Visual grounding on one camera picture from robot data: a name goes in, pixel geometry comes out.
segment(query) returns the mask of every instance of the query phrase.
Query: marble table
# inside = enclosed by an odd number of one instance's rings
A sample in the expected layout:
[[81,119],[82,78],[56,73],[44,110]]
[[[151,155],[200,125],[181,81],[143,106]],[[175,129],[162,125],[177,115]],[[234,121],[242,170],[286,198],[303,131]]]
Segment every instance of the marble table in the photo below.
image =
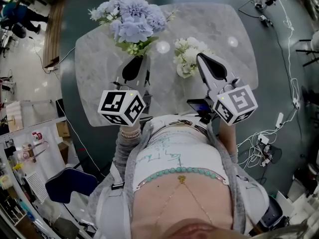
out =
[[[232,66],[251,89],[258,87],[255,55],[246,29],[236,11],[229,5],[216,3],[177,3],[160,6],[162,11],[178,9],[176,18],[167,24],[153,43],[149,92],[153,96],[151,116],[182,113],[190,110],[187,99],[204,98],[207,87],[199,73],[183,79],[173,63],[177,38],[195,37],[204,41],[216,55]],[[92,126],[109,125],[98,114],[102,92],[114,89],[117,68],[128,54],[114,45],[108,26],[99,26],[80,37],[75,46],[75,71],[80,98]],[[162,53],[163,42],[170,50]]]

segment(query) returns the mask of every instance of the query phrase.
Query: metal stand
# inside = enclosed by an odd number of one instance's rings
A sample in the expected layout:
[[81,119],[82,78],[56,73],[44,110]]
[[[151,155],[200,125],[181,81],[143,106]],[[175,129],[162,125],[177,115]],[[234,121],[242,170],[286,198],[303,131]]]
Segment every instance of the metal stand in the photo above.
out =
[[[244,7],[246,4],[248,4],[248,3],[250,3],[250,2],[255,2],[255,0],[249,0],[248,2],[246,2],[246,3],[244,3],[242,6],[240,6],[239,8],[238,8],[238,10],[241,12],[241,13],[243,13],[243,14],[245,14],[245,15],[247,15],[247,16],[250,16],[250,17],[252,17],[252,18],[259,18],[259,16],[254,16],[254,15],[251,15],[251,14],[249,14],[249,13],[246,13],[246,12],[244,12],[241,8],[242,7]],[[263,13],[265,10],[266,10],[266,8],[267,8],[267,5],[263,8],[263,9],[259,9],[259,11],[261,12],[261,13]]]
[[[302,39],[302,40],[299,40],[299,42],[310,42],[311,39]],[[305,52],[306,55],[309,55],[309,54],[313,54],[314,55],[314,59],[307,62],[306,64],[303,64],[303,66],[307,66],[307,65],[310,65],[314,62],[317,62],[319,60],[319,57],[317,58],[315,56],[315,54],[319,54],[319,51],[315,51],[315,50],[296,50],[297,52]]]

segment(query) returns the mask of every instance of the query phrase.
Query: white box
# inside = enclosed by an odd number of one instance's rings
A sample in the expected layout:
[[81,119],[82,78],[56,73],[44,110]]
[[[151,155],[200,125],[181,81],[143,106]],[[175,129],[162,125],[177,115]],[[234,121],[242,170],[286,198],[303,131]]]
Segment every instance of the white box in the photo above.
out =
[[98,113],[111,124],[133,126],[145,107],[137,90],[105,90]]
[[258,105],[249,85],[217,95],[213,109],[228,124],[247,119]]

